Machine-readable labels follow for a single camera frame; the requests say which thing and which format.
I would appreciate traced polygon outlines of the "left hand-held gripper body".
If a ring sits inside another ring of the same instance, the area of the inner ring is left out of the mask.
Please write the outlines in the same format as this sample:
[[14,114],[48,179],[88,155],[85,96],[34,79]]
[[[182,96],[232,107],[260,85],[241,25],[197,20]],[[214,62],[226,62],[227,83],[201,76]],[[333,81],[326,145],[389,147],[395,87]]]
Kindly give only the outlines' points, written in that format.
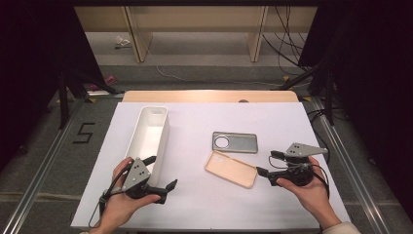
[[159,176],[155,170],[150,171],[149,166],[143,164],[144,159],[136,158],[122,186],[122,191],[133,199],[140,199],[150,194],[156,194],[160,197],[156,204],[164,204],[168,192],[165,188],[158,187]]

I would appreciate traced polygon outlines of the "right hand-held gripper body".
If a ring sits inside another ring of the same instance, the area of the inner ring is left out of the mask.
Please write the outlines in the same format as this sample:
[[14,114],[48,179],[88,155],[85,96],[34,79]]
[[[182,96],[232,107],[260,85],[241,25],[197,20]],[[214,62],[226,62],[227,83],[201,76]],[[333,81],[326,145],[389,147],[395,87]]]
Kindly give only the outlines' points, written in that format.
[[270,173],[269,181],[272,186],[277,185],[279,178],[285,178],[297,186],[309,184],[314,177],[310,156],[327,153],[326,148],[316,147],[294,142],[285,151],[286,170]]

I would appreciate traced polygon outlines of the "grey translucent phone case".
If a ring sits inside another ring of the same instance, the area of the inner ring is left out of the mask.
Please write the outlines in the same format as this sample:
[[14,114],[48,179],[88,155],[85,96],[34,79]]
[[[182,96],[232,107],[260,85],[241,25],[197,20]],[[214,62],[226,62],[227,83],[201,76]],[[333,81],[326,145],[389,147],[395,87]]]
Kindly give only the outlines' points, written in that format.
[[222,152],[255,154],[258,152],[257,136],[255,134],[214,132],[212,134],[212,149]]

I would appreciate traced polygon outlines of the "light wooden desk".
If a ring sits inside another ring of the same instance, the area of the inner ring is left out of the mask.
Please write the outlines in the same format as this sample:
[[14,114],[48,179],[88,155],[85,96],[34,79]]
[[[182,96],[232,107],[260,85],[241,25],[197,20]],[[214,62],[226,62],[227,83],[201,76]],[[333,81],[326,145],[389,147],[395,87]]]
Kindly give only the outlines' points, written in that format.
[[257,62],[266,32],[308,33],[316,7],[77,7],[86,32],[127,32],[135,60],[145,61],[155,32],[241,32]]

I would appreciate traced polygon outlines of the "black curtain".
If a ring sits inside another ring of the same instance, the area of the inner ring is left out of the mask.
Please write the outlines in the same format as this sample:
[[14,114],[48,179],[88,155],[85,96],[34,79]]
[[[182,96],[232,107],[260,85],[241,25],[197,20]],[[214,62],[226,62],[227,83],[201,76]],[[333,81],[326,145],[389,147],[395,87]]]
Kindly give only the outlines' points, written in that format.
[[61,82],[76,95],[103,75],[73,6],[0,0],[0,171],[18,153]]
[[389,188],[413,221],[413,0],[317,0],[302,62],[315,65],[346,19],[333,78]]

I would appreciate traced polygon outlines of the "white table sheet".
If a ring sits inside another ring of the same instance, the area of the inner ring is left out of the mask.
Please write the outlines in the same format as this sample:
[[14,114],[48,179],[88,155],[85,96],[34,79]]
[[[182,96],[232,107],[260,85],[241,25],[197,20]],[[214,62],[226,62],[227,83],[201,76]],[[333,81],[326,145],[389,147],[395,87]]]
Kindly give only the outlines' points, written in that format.
[[126,228],[145,231],[318,230],[296,197],[264,177],[243,188],[206,171],[215,132],[251,133],[258,151],[239,160],[270,169],[271,151],[317,140],[300,102],[170,103],[169,138],[158,184],[177,183],[163,205],[139,209]]

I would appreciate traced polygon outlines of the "person's right hand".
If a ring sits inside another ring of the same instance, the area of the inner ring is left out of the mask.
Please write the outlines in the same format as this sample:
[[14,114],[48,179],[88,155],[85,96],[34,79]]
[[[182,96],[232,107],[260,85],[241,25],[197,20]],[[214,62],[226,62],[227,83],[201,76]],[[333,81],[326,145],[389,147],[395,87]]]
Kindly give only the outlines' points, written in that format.
[[322,230],[341,223],[329,203],[324,184],[318,178],[314,177],[306,186],[296,186],[285,178],[279,178],[277,184],[297,197],[303,208],[317,220]]

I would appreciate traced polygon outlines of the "person's left hand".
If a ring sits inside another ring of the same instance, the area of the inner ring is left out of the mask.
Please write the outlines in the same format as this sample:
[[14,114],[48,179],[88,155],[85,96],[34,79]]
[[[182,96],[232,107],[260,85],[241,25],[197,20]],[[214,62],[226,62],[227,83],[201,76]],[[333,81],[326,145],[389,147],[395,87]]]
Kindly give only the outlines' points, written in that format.
[[106,203],[103,215],[94,228],[116,229],[129,221],[140,208],[155,203],[160,197],[150,194],[140,199],[132,199],[125,193],[111,196]]

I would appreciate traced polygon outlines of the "beige phone case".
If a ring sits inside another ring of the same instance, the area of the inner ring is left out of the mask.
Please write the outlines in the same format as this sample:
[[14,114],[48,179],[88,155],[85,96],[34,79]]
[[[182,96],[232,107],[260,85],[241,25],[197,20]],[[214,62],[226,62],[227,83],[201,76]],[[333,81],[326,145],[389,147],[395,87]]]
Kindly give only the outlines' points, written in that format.
[[257,176],[254,166],[219,151],[210,154],[205,169],[244,188],[251,188]]

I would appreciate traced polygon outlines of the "crumpled white paper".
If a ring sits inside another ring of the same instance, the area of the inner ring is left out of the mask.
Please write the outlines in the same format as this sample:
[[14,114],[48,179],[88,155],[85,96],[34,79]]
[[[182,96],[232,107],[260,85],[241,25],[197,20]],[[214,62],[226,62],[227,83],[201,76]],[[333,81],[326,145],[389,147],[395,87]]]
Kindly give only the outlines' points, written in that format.
[[121,36],[117,36],[115,38],[115,49],[124,49],[124,48],[130,48],[131,47],[131,42],[128,39],[125,39]]

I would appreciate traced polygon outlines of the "stack of papers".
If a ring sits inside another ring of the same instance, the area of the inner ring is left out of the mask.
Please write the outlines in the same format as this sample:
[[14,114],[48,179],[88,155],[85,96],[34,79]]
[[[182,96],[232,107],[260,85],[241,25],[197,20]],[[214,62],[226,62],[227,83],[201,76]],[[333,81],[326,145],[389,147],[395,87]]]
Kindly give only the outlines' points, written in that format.
[[85,86],[87,94],[89,96],[107,96],[109,92],[102,90],[97,85],[88,84]]

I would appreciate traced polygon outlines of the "white plastic storage box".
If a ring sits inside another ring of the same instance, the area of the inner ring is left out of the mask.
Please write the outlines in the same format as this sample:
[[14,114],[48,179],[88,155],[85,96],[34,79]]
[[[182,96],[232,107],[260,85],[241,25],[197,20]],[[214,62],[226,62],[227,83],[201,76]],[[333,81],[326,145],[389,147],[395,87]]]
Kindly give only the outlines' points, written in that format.
[[140,110],[126,156],[141,160],[156,157],[156,161],[147,167],[151,174],[148,184],[151,186],[158,183],[168,137],[168,109],[164,106],[144,106]]

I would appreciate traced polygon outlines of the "metal floor rail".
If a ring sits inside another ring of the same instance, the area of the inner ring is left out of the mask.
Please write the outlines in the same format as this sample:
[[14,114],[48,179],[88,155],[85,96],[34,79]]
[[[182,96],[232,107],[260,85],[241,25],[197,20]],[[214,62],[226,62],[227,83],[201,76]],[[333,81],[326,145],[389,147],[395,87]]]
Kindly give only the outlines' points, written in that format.
[[7,225],[1,234],[19,234],[19,231],[28,216],[38,192],[44,184],[44,181],[51,170],[57,154],[59,153],[67,133],[71,127],[75,115],[83,105],[82,99],[76,99],[69,109],[69,116],[62,127],[59,128],[52,145],[50,146],[46,156],[39,166],[35,176],[30,180],[30,183],[24,193],[21,195],[19,202],[12,212]]
[[375,234],[391,234],[390,228],[384,221],[384,217],[378,205],[368,192],[367,187],[357,172],[357,168],[355,167],[346,147],[344,146],[342,139],[339,137],[335,127],[332,125],[331,114],[325,113],[321,118],[321,122]]

